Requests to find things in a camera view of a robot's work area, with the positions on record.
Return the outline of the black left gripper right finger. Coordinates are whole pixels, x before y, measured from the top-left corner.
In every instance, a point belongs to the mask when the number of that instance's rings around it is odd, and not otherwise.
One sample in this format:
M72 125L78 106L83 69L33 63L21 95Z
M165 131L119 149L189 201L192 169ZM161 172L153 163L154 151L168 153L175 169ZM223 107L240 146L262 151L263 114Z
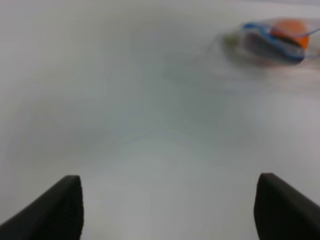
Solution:
M320 206L273 173L259 176L253 214L260 240L320 238Z

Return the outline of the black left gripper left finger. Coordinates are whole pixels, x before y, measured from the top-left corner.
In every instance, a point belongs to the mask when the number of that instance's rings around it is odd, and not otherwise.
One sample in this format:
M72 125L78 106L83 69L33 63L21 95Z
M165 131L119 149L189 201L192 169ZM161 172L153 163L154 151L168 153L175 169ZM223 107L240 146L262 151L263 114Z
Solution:
M66 175L0 225L2 240L79 240L84 227L81 178Z

